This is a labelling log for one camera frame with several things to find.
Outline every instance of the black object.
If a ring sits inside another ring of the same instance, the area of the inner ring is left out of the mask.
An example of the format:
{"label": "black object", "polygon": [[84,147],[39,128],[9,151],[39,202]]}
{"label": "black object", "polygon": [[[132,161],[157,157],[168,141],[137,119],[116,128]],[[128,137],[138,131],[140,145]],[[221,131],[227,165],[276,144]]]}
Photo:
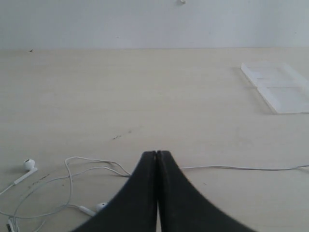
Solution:
{"label": "black object", "polygon": [[162,232],[253,232],[205,199],[169,151],[158,151],[157,165]]}
{"label": "black object", "polygon": [[205,199],[169,151],[144,152],[118,194],[74,232],[253,232]]}
{"label": "black object", "polygon": [[144,152],[132,176],[108,205],[74,232],[155,232],[156,152]]}

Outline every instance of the transparent plastic case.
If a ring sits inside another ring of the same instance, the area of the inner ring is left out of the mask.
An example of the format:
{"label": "transparent plastic case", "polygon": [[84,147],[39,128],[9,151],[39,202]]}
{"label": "transparent plastic case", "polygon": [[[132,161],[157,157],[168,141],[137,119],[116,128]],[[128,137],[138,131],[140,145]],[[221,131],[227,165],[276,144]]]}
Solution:
{"label": "transparent plastic case", "polygon": [[260,61],[241,70],[275,113],[309,113],[309,81],[289,65]]}

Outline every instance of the white table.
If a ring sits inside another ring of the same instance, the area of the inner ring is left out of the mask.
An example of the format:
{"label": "white table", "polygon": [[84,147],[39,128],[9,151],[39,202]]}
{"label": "white table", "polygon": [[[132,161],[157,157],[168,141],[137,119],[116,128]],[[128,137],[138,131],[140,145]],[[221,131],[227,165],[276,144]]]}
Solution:
{"label": "white table", "polygon": [[[130,171],[143,151],[154,149],[170,150],[180,166],[308,164],[309,116],[272,114],[239,68],[258,60],[284,61],[309,77],[309,48],[0,52],[0,189],[24,173],[25,159],[39,168],[1,197],[0,208],[12,213],[28,187],[65,175],[70,156],[114,160]],[[94,165],[82,163],[72,162],[72,171]],[[217,207],[258,232],[308,231],[306,171],[185,174]],[[72,203],[106,202],[125,181],[104,170],[77,177]],[[47,212],[68,193],[67,180],[55,182],[19,214]],[[66,232],[87,218],[66,209],[42,231]],[[0,216],[0,231],[6,219]],[[28,232],[39,222],[20,226]]]}

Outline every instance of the white wall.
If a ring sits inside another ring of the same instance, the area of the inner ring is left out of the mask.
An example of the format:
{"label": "white wall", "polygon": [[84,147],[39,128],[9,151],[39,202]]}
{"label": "white wall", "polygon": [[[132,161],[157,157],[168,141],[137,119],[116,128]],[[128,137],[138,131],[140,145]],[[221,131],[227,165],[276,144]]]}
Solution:
{"label": "white wall", "polygon": [[0,49],[309,46],[309,0],[0,0]]}

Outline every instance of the earbud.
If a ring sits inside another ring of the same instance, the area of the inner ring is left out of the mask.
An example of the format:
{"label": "earbud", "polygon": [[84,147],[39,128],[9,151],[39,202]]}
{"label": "earbud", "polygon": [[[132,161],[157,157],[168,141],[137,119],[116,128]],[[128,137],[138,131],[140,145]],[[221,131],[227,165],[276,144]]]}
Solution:
{"label": "earbud", "polygon": [[105,206],[107,205],[107,203],[99,203],[96,205],[96,212],[84,207],[84,206],[79,206],[79,210],[82,211],[85,214],[88,214],[89,216],[94,216],[96,215],[99,211],[101,211]]}
{"label": "earbud", "polygon": [[13,182],[13,185],[17,185],[19,182],[26,179],[31,174],[35,173],[38,169],[35,167],[35,161],[32,159],[28,159],[24,162],[24,169],[28,171],[26,174],[24,174],[22,177],[18,178]]}
{"label": "earbud", "polygon": [[28,159],[26,161],[24,161],[24,169],[26,171],[31,171],[32,169],[34,169],[34,166],[35,166],[35,161],[32,160],[32,159]]}

